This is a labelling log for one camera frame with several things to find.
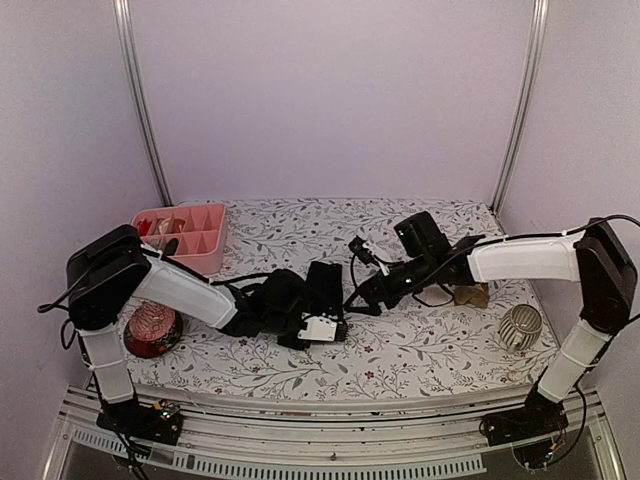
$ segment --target floral tablecloth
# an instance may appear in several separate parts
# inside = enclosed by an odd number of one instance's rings
[[[393,226],[429,211],[453,241],[467,234],[501,232],[482,203],[389,199],[286,199],[227,201],[229,233],[218,278],[290,268],[306,276],[312,260],[342,263],[345,298],[353,287],[347,243],[370,237],[397,259],[406,258]],[[365,279],[370,267],[357,264]],[[193,392],[270,399],[363,400],[450,395],[530,383],[557,346],[545,321],[527,352],[508,354],[498,340],[503,314],[519,303],[540,308],[524,281],[493,282],[489,308],[426,308],[405,298],[373,318],[347,314],[345,343],[307,351],[277,345],[270,335],[231,338],[186,318],[174,350],[152,360],[127,354],[134,381]],[[436,287],[431,304],[446,296]],[[124,328],[139,301],[125,307]]]

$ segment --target red item in tray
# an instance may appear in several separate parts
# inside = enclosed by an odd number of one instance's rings
[[[184,220],[180,219],[180,218],[176,218],[173,221],[173,229],[171,230],[171,233],[182,233],[182,230],[184,229],[184,224],[187,223]]]
[[[151,220],[147,220],[146,218],[138,222],[136,227],[138,228],[138,232],[140,232],[141,237],[149,235],[149,230],[151,229],[152,223],[153,222]]]
[[[226,209],[221,203],[157,208],[139,212],[132,224],[140,228],[150,221],[141,240],[164,250],[171,240],[178,240],[173,259],[203,275],[222,268],[222,251],[227,238]]]

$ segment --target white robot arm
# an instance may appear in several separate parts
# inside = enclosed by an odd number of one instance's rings
[[[295,349],[312,341],[344,341],[346,324],[335,321],[328,306],[332,302],[318,289],[289,270],[246,278],[257,276],[267,279],[250,292],[213,282],[143,245],[129,225],[76,252],[67,263],[69,288],[61,299],[69,297],[69,318],[99,388],[103,414],[98,424],[169,444],[180,434],[182,419],[174,406],[148,409],[137,400],[115,326],[131,297],[173,308],[231,336],[273,333],[279,344]],[[43,313],[52,308],[43,307]],[[322,312],[312,315],[310,309]]]
[[[427,212],[400,222],[395,230],[412,260],[395,263],[364,281],[347,300],[347,311],[379,315],[379,303],[393,308],[405,295],[432,284],[521,278],[581,283],[580,320],[531,389],[525,406],[487,415],[482,422],[491,445],[565,428],[562,400],[594,368],[613,338],[637,318],[630,316],[637,271],[607,221],[592,219],[585,227],[557,234],[470,236],[454,246]],[[374,263],[364,245],[356,238],[349,247],[364,263]],[[353,306],[358,297],[366,307]]]

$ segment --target black cable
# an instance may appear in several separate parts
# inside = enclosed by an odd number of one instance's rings
[[[453,292],[449,290],[449,288],[446,285],[439,283],[438,286],[440,287],[440,290],[444,291],[444,293],[448,293],[451,299],[453,300],[453,296],[454,296]]]
[[[78,285],[80,285],[80,282],[82,280],[85,279],[85,277],[87,275],[89,275],[89,272],[91,272],[91,268],[87,268],[82,275],[80,275],[75,282],[73,282],[73,285],[71,285],[69,288],[67,288],[62,295],[60,295],[58,298],[56,298],[53,302],[51,303],[43,303],[42,305],[38,305],[37,311],[38,313],[49,313],[51,310],[53,310],[54,308],[58,308],[60,310],[66,310],[67,312],[69,311],[69,309],[67,307],[65,307],[64,305],[60,305],[62,302],[65,301],[65,299],[71,295],[71,293],[73,293],[73,291],[76,289],[76,287]]]
[[[353,291],[357,292],[358,291],[358,282],[356,282],[356,273],[354,271],[355,263],[356,263],[356,254],[354,253],[353,257],[351,257],[351,264],[349,265],[349,273],[351,274],[351,282],[353,283]]]
[[[149,480],[149,477],[147,476],[145,471],[142,469],[142,464],[136,458],[135,453],[133,452],[130,443],[127,443],[125,441],[125,439],[122,436],[122,434],[118,431],[116,426],[111,421],[111,418],[109,418],[109,415],[105,414],[105,417],[109,420],[109,423],[111,424],[111,427],[113,428],[113,432],[116,434],[116,436],[118,437],[118,440],[120,440],[120,443],[122,443],[122,445],[124,446],[125,451],[127,452],[127,457],[129,458],[129,470],[131,471],[131,473],[133,473],[138,480]]]
[[[209,285],[212,286],[220,286],[220,285],[229,285],[231,283],[238,283],[244,280],[252,280],[254,278],[264,278],[271,275],[270,273],[250,273],[249,275],[242,275],[241,277],[230,278],[228,280],[218,280],[218,281],[208,281]]]
[[[382,260],[377,255],[373,255],[373,258],[376,260],[376,262],[382,263],[383,265],[387,265],[388,267],[396,267],[396,266],[402,265],[404,263],[404,262],[387,262],[386,260]]]
[[[582,437],[582,432],[584,432],[584,427],[587,424],[587,398],[584,396],[584,393],[582,393],[582,390],[580,390],[580,387],[576,385],[575,389],[580,394],[580,398],[582,398],[582,423],[580,424],[580,430],[578,430],[578,435],[576,436],[571,446],[558,458],[554,458],[549,463],[547,463],[547,467],[550,467],[551,465],[555,465],[561,460],[564,460],[567,457],[567,455],[569,455],[573,451],[576,445],[578,445],[578,442],[580,441],[580,437]]]
[[[567,232],[567,235],[574,235],[576,233],[580,233],[586,230],[587,228],[595,227],[596,225],[600,225],[601,223],[608,222],[609,220],[626,220],[627,222],[633,223],[636,227],[640,227],[640,220],[638,220],[637,218],[633,218],[629,215],[624,215],[622,213],[616,213],[614,215],[607,215],[606,217],[598,218],[597,220],[594,220],[593,222],[589,222],[586,225],[583,225],[582,227],[569,230]]]
[[[523,240],[526,238],[558,238],[558,237],[562,237],[561,232],[521,233],[519,235],[511,235],[509,237],[500,238],[498,240],[504,241],[505,239],[506,240]]]
[[[70,323],[71,319],[67,318],[60,327],[60,343],[62,343],[62,348],[64,348],[65,350],[69,350],[71,348],[71,345],[73,345],[73,341],[76,339],[76,335],[78,333],[78,331],[74,328],[73,332],[71,333],[71,338],[67,342],[64,333],[67,330],[67,325],[69,325]]]
[[[102,255],[98,256],[98,258],[96,258],[93,262],[91,262],[89,264],[89,266],[86,268],[86,270],[84,272],[82,272],[82,274],[76,279],[75,282],[73,282],[73,284],[67,288],[64,292],[62,292],[62,294],[56,298],[53,302],[51,303],[43,303],[42,305],[38,305],[38,308],[36,309],[38,313],[43,314],[43,313],[49,313],[51,310],[53,310],[54,308],[57,308],[59,310],[64,310],[66,312],[69,311],[68,307],[65,307],[64,305],[60,305],[69,295],[71,295],[73,293],[73,291],[78,287],[78,285],[80,285],[80,282],[82,282],[90,273],[93,272],[93,269],[95,268],[96,265],[98,265],[100,262],[102,262],[105,258],[113,256],[114,253],[112,251],[108,251],[103,253]]]

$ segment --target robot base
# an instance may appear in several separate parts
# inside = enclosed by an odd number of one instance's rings
[[[482,417],[480,432],[490,446],[559,433],[569,426],[562,402],[553,403],[540,395],[537,384],[525,400],[524,407]]]
[[[128,411],[127,413],[137,421],[130,423],[117,422],[124,425],[133,425],[132,428],[118,430],[118,433],[125,437],[134,437],[165,445],[177,445],[184,421],[184,417],[179,412],[167,415],[166,409],[156,409],[142,405],[136,405],[134,409],[135,412]],[[104,412],[98,415],[96,425],[112,432],[118,429],[118,425],[114,423],[112,417],[107,416]]]

